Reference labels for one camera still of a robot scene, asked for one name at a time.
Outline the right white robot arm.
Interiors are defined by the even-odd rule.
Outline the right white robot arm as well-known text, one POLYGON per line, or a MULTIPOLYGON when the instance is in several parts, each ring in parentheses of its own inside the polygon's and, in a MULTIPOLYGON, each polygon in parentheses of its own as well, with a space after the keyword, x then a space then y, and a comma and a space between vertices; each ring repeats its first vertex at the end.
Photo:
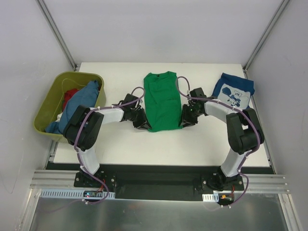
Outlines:
POLYGON ((256 152, 264 142, 264 133, 256 112, 252 108, 239 109, 218 99, 206 97, 202 88, 197 88, 182 96, 188 99, 183 105, 179 125, 194 126, 198 117, 213 116, 227 126, 230 150, 223 164, 206 184, 213 190, 227 190, 240 177, 241 168, 247 157, 256 152))

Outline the green t shirt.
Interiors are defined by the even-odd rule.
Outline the green t shirt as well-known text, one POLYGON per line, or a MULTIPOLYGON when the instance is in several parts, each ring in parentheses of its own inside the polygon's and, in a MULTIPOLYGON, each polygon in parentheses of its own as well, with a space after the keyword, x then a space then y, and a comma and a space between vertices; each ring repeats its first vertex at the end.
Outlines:
POLYGON ((176 87, 177 74, 149 73, 144 79, 146 117, 151 125, 149 132, 181 129, 182 107, 176 87))

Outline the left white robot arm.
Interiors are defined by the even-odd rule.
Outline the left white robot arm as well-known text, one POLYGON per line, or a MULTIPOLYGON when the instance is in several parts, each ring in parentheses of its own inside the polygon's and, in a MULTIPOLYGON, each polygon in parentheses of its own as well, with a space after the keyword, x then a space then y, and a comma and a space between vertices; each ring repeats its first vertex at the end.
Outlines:
POLYGON ((127 94, 118 104, 103 108, 90 108, 80 105, 74 111, 64 128, 63 135, 71 144, 86 173, 85 182, 91 187, 101 184, 102 176, 97 171, 100 164, 95 153, 95 145, 103 125, 130 121, 136 129, 151 129, 145 110, 140 105, 141 98, 127 94))

